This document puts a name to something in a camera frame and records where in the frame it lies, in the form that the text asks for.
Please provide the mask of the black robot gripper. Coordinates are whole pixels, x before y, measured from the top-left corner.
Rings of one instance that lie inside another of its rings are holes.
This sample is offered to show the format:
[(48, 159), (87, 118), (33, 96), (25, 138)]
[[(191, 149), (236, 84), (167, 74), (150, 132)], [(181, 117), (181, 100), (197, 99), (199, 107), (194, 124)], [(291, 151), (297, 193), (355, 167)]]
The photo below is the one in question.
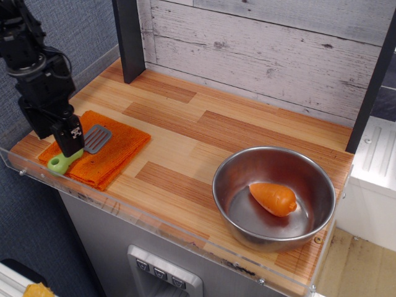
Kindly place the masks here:
[(12, 62), (12, 75), (21, 94), (19, 107), (40, 139), (54, 135), (65, 157), (84, 148), (79, 118), (69, 104), (75, 90), (64, 57), (33, 57)]

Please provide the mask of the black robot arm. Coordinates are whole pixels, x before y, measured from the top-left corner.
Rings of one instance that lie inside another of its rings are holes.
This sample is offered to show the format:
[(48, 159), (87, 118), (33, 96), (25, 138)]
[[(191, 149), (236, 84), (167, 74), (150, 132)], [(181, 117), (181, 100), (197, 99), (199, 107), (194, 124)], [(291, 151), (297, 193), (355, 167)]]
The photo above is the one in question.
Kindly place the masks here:
[(69, 103), (75, 91), (70, 60), (44, 43), (41, 23), (23, 1), (1, 1), (1, 58), (17, 83), (18, 104), (37, 136), (54, 136), (65, 157), (84, 147), (82, 125)]

